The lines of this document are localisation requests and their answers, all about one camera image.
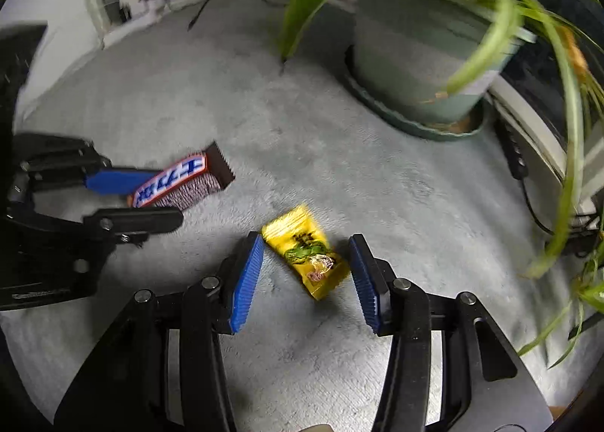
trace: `spider plant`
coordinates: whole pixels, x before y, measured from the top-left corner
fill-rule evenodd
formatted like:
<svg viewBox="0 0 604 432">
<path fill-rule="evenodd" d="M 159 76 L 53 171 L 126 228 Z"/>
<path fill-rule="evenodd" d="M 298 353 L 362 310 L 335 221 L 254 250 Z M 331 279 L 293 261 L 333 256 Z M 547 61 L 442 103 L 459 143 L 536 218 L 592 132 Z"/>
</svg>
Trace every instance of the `spider plant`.
<svg viewBox="0 0 604 432">
<path fill-rule="evenodd" d="M 294 53 L 305 27 L 325 1 L 291 0 L 283 21 L 280 42 L 283 62 Z M 554 234 L 544 252 L 525 272 L 529 278 L 539 278 L 556 262 L 569 237 L 570 219 L 578 206 L 582 185 L 584 135 L 589 134 L 592 127 L 591 107 L 596 110 L 598 119 L 604 124 L 604 90 L 589 70 L 578 41 L 581 41 L 582 45 L 593 46 L 600 52 L 604 51 L 585 32 L 563 17 L 546 10 L 538 0 L 475 1 L 493 11 L 492 23 L 475 53 L 449 78 L 435 99 L 459 92 L 481 77 L 492 64 L 499 62 L 512 43 L 516 31 L 522 26 L 528 27 L 550 42 L 564 87 L 567 163 Z M 602 270 L 599 269 L 603 262 L 604 241 L 594 249 L 581 274 L 573 280 L 572 301 L 535 340 L 521 349 L 521 354 L 543 342 L 573 304 L 578 307 L 579 324 L 584 316 L 584 303 L 604 312 L 604 278 Z M 571 352 L 576 338 L 571 339 L 567 351 L 554 365 Z"/>
</svg>

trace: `potted plant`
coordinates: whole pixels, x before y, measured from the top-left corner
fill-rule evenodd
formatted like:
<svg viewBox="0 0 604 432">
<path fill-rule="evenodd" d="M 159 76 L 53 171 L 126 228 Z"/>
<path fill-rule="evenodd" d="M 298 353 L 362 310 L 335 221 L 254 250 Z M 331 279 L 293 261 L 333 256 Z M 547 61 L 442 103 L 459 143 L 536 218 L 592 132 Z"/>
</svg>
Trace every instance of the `potted plant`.
<svg viewBox="0 0 604 432">
<path fill-rule="evenodd" d="M 280 42 L 284 62 L 325 1 L 291 0 Z M 358 6 L 357 78 L 392 113 L 428 125 L 455 122 L 467 114 L 521 40 L 530 40 L 530 34 L 522 31 L 524 26 L 550 42 L 564 87 L 567 165 L 554 234 L 526 272 L 528 277 L 541 277 L 564 248 L 578 204 L 590 107 L 604 117 L 604 90 L 588 69 L 577 39 L 602 48 L 538 0 L 359 0 Z M 601 259 L 603 245 L 587 262 L 588 275 L 576 283 L 581 294 L 599 287 L 592 275 L 598 272 Z"/>
</svg>

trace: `gray cloth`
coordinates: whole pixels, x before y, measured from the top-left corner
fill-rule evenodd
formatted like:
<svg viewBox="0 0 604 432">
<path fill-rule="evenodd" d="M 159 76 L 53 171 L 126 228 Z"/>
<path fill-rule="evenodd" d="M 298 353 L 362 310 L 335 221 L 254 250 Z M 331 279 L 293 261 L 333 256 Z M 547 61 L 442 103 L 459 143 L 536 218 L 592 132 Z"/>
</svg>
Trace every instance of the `gray cloth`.
<svg viewBox="0 0 604 432">
<path fill-rule="evenodd" d="M 114 164 L 163 167 L 216 140 L 236 180 L 185 212 L 176 233 L 142 249 L 120 246 L 96 296 L 0 315 L 15 364 L 52 417 L 96 341 L 135 290 L 183 290 L 216 269 L 242 236 L 305 202 L 331 242 L 363 233 L 373 253 L 427 292 L 472 291 L 517 348 L 566 302 L 570 275 L 518 277 L 542 240 L 490 128 L 459 143 L 393 129 L 339 83 L 353 18 L 324 8 L 280 75 L 282 10 L 259 0 L 215 0 L 165 18 L 44 96 L 25 129 L 92 139 Z M 39 195 L 39 211 L 68 219 L 120 205 L 84 189 Z M 549 343 L 549 362 L 565 347 Z M 602 329 L 546 371 L 525 358 L 550 404 L 564 405 L 602 353 Z M 390 338 L 365 325 L 351 278 L 325 300 L 309 297 L 269 248 L 248 322 L 222 338 L 241 430 L 370 430 Z M 439 403 L 433 365 L 431 419 Z"/>
</svg>

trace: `green plant pot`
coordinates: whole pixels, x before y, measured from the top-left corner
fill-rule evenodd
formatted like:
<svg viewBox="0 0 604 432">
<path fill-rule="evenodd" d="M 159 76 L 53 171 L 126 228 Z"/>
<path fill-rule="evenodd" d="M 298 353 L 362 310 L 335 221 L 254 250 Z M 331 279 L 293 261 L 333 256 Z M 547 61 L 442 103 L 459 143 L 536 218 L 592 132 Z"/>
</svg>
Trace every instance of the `green plant pot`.
<svg viewBox="0 0 604 432">
<path fill-rule="evenodd" d="M 500 62 L 464 90 L 436 99 L 476 50 L 492 12 L 473 0 L 359 0 L 354 74 L 376 99 L 421 124 L 454 123 L 472 109 L 524 41 L 521 29 Z"/>
</svg>

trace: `yellow candy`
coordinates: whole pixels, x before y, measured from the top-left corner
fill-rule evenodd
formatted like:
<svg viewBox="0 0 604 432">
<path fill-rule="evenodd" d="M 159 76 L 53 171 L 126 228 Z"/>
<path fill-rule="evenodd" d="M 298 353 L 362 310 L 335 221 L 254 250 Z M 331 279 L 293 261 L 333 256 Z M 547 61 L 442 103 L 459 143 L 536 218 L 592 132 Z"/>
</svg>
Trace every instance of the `yellow candy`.
<svg viewBox="0 0 604 432">
<path fill-rule="evenodd" d="M 350 272 L 348 263 L 331 250 L 327 238 L 305 205 L 262 228 L 262 236 L 302 277 L 310 295 L 319 300 Z"/>
</svg>

